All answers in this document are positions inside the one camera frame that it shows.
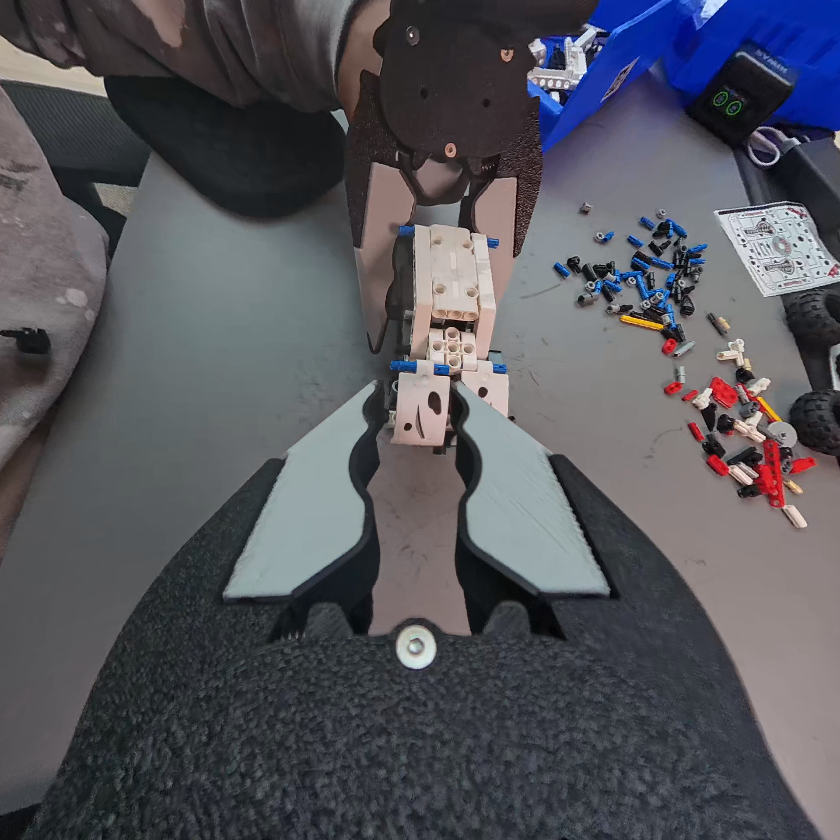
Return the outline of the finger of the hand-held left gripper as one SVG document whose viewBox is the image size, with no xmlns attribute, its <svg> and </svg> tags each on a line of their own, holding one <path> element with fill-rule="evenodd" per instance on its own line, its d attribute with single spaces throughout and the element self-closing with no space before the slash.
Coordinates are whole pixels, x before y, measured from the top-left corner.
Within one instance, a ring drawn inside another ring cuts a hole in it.
<svg viewBox="0 0 840 840">
<path fill-rule="evenodd" d="M 354 248 L 364 327 L 378 354 L 387 328 L 386 300 L 394 280 L 393 248 L 399 228 L 413 220 L 416 198 L 400 169 L 371 165 L 360 244 Z"/>
<path fill-rule="evenodd" d="M 490 271 L 495 296 L 502 298 L 517 261 L 518 179 L 503 176 L 484 185 L 476 183 L 468 198 L 467 213 L 474 232 L 498 240 L 497 247 L 489 248 Z"/>
</svg>

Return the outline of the white curved panel brick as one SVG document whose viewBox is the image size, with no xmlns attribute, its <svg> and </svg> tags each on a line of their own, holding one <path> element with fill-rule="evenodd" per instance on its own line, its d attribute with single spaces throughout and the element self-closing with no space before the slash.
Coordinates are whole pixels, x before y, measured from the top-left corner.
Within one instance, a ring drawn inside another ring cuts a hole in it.
<svg viewBox="0 0 840 840">
<path fill-rule="evenodd" d="M 390 367 L 397 374 L 392 443 L 443 447 L 449 417 L 449 366 L 430 360 L 394 360 Z"/>
</svg>

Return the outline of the white grey brick assembly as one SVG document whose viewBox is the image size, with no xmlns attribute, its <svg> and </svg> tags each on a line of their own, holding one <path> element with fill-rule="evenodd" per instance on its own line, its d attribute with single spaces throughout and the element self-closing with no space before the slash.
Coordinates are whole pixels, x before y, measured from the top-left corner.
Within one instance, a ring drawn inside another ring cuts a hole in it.
<svg viewBox="0 0 840 840">
<path fill-rule="evenodd" d="M 572 93 L 609 36 L 606 30 L 588 24 L 578 35 L 534 39 L 529 44 L 534 66 L 528 82 L 551 96 Z"/>
</svg>

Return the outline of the flat black box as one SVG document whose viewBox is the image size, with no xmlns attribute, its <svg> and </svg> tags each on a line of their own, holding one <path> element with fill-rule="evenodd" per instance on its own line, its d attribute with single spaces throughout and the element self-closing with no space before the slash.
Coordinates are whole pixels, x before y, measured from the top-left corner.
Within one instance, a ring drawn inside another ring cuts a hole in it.
<svg viewBox="0 0 840 840">
<path fill-rule="evenodd" d="M 770 168 L 735 150 L 742 183 L 752 205 L 791 201 L 802 204 L 820 229 L 839 227 L 839 150 L 833 140 L 794 145 Z"/>
</svg>

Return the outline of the black rubber tyre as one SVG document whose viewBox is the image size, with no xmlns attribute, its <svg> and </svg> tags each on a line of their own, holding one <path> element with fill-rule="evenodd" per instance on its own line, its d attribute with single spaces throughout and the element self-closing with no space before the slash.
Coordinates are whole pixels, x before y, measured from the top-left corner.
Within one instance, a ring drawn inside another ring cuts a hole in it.
<svg viewBox="0 0 840 840">
<path fill-rule="evenodd" d="M 812 349 L 839 344 L 839 292 L 818 288 L 793 295 L 785 310 L 793 336 Z"/>
<path fill-rule="evenodd" d="M 791 406 L 789 422 L 803 446 L 839 457 L 839 391 L 822 389 L 801 395 Z"/>
</svg>

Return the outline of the black clip microphone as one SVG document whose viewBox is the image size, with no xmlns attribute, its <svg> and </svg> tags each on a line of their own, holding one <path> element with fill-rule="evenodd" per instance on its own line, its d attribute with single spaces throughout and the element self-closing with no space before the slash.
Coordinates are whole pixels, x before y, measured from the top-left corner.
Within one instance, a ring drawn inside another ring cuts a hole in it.
<svg viewBox="0 0 840 840">
<path fill-rule="evenodd" d="M 51 339 L 45 329 L 8 327 L 1 329 L 2 348 L 9 350 L 11 360 L 35 368 L 46 368 L 51 362 Z"/>
</svg>

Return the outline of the white toy truck model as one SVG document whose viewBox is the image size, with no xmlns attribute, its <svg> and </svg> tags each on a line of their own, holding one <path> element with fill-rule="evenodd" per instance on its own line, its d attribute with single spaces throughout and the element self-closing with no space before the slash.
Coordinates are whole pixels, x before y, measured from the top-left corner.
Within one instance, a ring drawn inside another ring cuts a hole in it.
<svg viewBox="0 0 840 840">
<path fill-rule="evenodd" d="M 394 281 L 387 294 L 386 312 L 395 324 L 393 361 L 447 364 L 450 396 L 454 384 L 461 382 L 508 416 L 508 367 L 501 352 L 491 348 L 497 300 L 489 248 L 497 246 L 496 239 L 462 227 L 400 227 L 393 250 Z M 387 424 L 392 434 L 396 378 L 392 372 Z M 450 396 L 444 446 L 430 448 L 437 455 L 444 455 L 456 436 Z"/>
</svg>

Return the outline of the black padded cushion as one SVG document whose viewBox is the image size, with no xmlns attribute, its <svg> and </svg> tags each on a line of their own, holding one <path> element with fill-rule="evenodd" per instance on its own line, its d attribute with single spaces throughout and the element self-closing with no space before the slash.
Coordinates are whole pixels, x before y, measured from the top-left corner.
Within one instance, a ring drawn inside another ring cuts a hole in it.
<svg viewBox="0 0 840 840">
<path fill-rule="evenodd" d="M 121 120 L 231 214 L 280 219 L 343 179 L 345 133 L 330 112 L 275 100 L 240 108 L 177 77 L 105 77 L 104 87 Z"/>
</svg>

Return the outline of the large blue storage bin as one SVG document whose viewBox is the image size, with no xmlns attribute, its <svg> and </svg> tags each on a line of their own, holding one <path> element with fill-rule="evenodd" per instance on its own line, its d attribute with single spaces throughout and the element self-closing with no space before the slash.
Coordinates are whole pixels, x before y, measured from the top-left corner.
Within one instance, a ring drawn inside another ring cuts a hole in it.
<svg viewBox="0 0 840 840">
<path fill-rule="evenodd" d="M 538 96 L 542 152 L 571 134 L 626 83 L 661 60 L 669 84 L 686 101 L 699 96 L 739 48 L 756 45 L 800 71 L 791 96 L 772 119 L 838 130 L 839 3 L 595 2 L 585 24 L 560 22 L 561 2 L 522 2 L 528 36 L 578 35 L 593 25 L 609 33 L 565 102 Z"/>
</svg>

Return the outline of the pile of red white bricks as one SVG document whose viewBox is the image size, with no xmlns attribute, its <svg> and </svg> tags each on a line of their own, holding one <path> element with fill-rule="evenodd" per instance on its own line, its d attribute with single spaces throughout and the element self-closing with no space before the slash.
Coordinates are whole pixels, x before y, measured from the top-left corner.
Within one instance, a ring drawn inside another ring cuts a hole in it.
<svg viewBox="0 0 840 840">
<path fill-rule="evenodd" d="M 731 375 L 713 375 L 701 388 L 690 387 L 683 365 L 695 344 L 665 331 L 661 345 L 662 354 L 676 362 L 663 393 L 678 397 L 695 412 L 686 428 L 709 471 L 729 480 L 739 499 L 763 499 L 794 529 L 806 529 L 805 516 L 789 497 L 803 493 L 793 475 L 812 469 L 816 461 L 796 457 L 797 433 L 764 399 L 771 381 L 754 375 L 744 342 L 732 340 L 717 353 L 717 361 L 735 364 Z"/>
</svg>

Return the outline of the white sticker sheet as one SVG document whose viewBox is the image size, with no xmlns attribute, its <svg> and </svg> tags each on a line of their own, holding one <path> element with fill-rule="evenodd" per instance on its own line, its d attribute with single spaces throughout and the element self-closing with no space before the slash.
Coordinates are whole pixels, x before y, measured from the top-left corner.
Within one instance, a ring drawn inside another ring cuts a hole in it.
<svg viewBox="0 0 840 840">
<path fill-rule="evenodd" d="M 825 247 L 805 205 L 777 202 L 715 212 L 751 279 L 765 298 L 839 281 L 839 263 Z"/>
</svg>

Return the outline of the grey desk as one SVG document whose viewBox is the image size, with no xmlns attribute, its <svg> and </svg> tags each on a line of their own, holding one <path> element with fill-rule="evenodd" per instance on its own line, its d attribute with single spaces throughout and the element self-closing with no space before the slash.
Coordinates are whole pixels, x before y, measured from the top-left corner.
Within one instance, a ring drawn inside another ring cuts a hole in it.
<svg viewBox="0 0 840 840">
<path fill-rule="evenodd" d="M 793 528 L 741 500 L 667 397 L 650 331 L 575 305 L 553 263 L 618 261 L 664 208 L 708 244 L 686 321 L 689 389 L 728 373 L 713 312 L 745 340 L 780 413 L 809 391 L 784 322 L 714 213 L 749 204 L 729 148 L 653 74 L 628 82 L 551 150 L 493 345 L 510 413 L 568 456 L 685 578 L 738 668 L 780 771 L 838 838 L 838 468 L 800 478 Z M 40 800 L 92 683 L 154 577 L 263 463 L 362 386 L 366 342 L 344 192 L 275 224 L 205 201 L 158 158 L 145 169 L 84 360 L 59 405 L 2 562 L 2 812 Z"/>
</svg>

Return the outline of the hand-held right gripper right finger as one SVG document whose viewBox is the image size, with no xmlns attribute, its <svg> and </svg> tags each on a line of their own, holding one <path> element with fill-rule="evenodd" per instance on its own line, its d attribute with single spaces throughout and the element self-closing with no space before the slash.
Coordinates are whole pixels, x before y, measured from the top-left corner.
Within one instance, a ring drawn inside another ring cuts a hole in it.
<svg viewBox="0 0 840 840">
<path fill-rule="evenodd" d="M 467 385 L 455 396 L 462 546 L 531 595 L 609 596 L 552 453 Z"/>
</svg>

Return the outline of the black power bank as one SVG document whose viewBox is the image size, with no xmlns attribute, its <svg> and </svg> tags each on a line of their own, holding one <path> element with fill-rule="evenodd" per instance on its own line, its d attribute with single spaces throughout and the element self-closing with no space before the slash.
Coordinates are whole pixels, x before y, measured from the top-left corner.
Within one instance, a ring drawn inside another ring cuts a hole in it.
<svg viewBox="0 0 840 840">
<path fill-rule="evenodd" d="M 756 45 L 734 52 L 686 107 L 686 113 L 723 143 L 743 143 L 791 96 L 800 71 Z"/>
</svg>

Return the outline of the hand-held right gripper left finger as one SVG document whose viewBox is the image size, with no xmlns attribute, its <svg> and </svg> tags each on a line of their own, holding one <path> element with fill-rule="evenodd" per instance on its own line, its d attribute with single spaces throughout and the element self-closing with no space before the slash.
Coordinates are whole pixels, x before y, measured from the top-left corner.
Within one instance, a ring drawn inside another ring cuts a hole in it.
<svg viewBox="0 0 840 840">
<path fill-rule="evenodd" d="M 380 465 L 384 386 L 372 381 L 291 446 L 223 592 L 226 603 L 302 599 L 361 563 L 339 597 L 353 604 L 379 568 L 368 492 Z"/>
</svg>

